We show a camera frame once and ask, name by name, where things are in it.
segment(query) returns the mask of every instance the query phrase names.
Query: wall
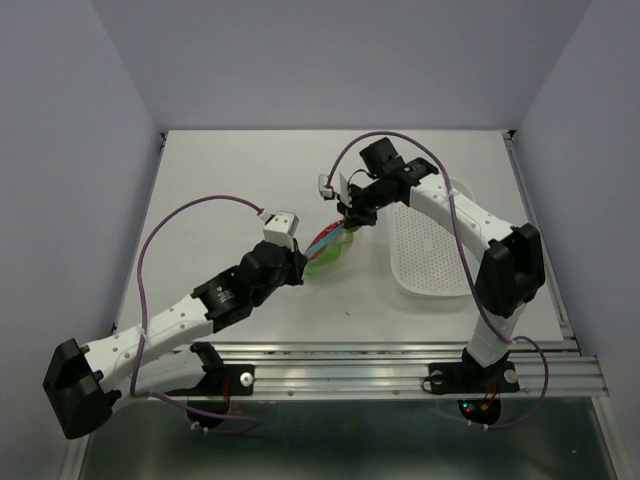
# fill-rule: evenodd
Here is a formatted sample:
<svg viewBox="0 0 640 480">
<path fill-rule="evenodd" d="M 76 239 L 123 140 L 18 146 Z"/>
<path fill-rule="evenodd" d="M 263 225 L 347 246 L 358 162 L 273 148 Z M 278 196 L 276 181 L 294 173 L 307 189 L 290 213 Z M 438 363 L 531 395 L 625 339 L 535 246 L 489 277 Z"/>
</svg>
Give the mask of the wall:
<svg viewBox="0 0 640 480">
<path fill-rule="evenodd" d="M 57 478 L 53 348 L 119 307 L 158 134 L 84 0 L 0 1 L 0 478 Z"/>
<path fill-rule="evenodd" d="M 513 128 L 587 0 L 94 0 L 168 128 Z"/>
<path fill-rule="evenodd" d="M 636 0 L 594 1 L 516 135 L 571 323 L 600 358 L 636 461 L 639 18 Z"/>
</svg>

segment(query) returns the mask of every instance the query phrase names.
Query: white table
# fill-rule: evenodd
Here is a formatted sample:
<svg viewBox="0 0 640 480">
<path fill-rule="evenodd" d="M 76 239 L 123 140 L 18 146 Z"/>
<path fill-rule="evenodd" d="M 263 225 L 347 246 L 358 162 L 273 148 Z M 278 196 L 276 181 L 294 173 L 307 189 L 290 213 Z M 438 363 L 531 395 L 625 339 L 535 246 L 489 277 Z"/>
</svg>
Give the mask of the white table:
<svg viewBox="0 0 640 480">
<path fill-rule="evenodd" d="M 360 133 L 364 132 L 171 131 L 142 238 L 183 203 L 226 193 L 245 197 L 272 212 L 296 213 L 301 219 L 297 238 L 304 248 L 337 217 L 335 203 L 319 198 L 317 177 L 328 172 L 342 147 Z M 403 133 L 431 148 L 451 175 L 471 187 L 484 208 L 514 224 L 527 221 L 500 132 Z M 407 161 L 424 156 L 412 145 L 393 141 Z M 340 169 L 345 175 L 363 166 L 358 152 L 371 142 L 365 140 L 347 155 Z M 216 201 L 181 214 L 156 237 L 147 254 L 144 277 L 151 314 L 238 263 L 261 239 L 259 219 L 244 206 Z M 408 297 L 395 287 L 388 257 L 384 221 L 375 228 L 362 229 L 334 272 L 310 279 L 303 287 L 279 289 L 251 317 L 210 340 L 466 342 L 477 320 L 471 298 Z M 119 329 L 139 322 L 138 292 L 132 276 Z M 521 317 L 515 334 L 539 341 L 562 340 L 546 285 Z"/>
</svg>

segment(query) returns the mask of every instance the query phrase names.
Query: gray wall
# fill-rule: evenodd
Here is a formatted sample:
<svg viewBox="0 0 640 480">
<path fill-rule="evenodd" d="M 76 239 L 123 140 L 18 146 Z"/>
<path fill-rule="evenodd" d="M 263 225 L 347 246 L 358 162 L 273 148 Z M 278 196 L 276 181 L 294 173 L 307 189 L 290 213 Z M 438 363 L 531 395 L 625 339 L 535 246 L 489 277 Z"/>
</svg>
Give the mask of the gray wall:
<svg viewBox="0 0 640 480">
<path fill-rule="evenodd" d="M 516 144 L 571 323 L 640 461 L 638 19 L 637 0 L 593 2 Z"/>
<path fill-rule="evenodd" d="M 109 330 L 158 136 L 89 2 L 0 3 L 0 478 L 57 478 L 42 378 Z"/>
<path fill-rule="evenodd" d="M 587 0 L 94 0 L 161 128 L 517 126 Z"/>
</svg>

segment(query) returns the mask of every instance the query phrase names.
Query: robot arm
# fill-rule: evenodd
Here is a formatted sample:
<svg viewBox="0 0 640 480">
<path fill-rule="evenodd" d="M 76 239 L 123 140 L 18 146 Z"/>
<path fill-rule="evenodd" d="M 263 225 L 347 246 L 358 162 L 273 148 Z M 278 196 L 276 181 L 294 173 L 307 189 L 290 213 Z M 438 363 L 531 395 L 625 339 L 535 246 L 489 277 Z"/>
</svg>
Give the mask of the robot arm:
<svg viewBox="0 0 640 480">
<path fill-rule="evenodd" d="M 544 284 L 542 243 L 538 230 L 530 224 L 515 227 L 491 215 L 457 190 L 447 191 L 438 169 L 427 160 L 417 158 L 405 163 L 388 138 L 383 138 L 360 152 L 374 179 L 361 188 L 343 179 L 336 194 L 319 179 L 325 199 L 338 199 L 338 211 L 344 215 L 344 227 L 372 226 L 381 208 L 402 202 L 453 234 L 449 195 L 453 195 L 462 243 L 480 262 L 475 282 L 480 303 L 493 327 L 510 338 L 524 305 L 533 300 Z M 495 335 L 480 318 L 473 337 L 463 352 L 463 362 L 442 372 L 432 382 L 434 393 L 468 393 L 486 391 L 506 368 L 507 344 Z M 501 391 L 517 388 L 506 385 Z"/>
<path fill-rule="evenodd" d="M 60 344 L 43 387 L 65 436 L 77 438 L 95 430 L 111 417 L 116 402 L 124 400 L 122 384 L 135 367 L 141 334 L 146 342 L 139 367 L 247 318 L 277 288 L 301 285 L 307 259 L 293 237 L 297 224 L 291 213 L 270 217 L 263 228 L 264 241 L 238 265 L 153 317 L 146 333 L 137 326 L 82 347 L 75 339 Z M 201 359 L 211 353 L 193 352 Z"/>
</svg>

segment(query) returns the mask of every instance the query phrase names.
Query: white basket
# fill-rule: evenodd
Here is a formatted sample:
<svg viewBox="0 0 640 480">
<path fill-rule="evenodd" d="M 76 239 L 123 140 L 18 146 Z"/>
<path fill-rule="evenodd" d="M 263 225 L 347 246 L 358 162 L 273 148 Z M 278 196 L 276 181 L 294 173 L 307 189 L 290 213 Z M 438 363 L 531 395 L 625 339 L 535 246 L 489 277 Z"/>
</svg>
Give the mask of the white basket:
<svg viewBox="0 0 640 480">
<path fill-rule="evenodd" d="M 460 180 L 452 185 L 475 201 L 473 192 Z M 460 297 L 469 295 L 455 239 L 434 220 L 402 203 L 387 209 L 391 271 L 400 290 L 418 297 Z M 475 278 L 479 265 L 465 249 Z"/>
</svg>

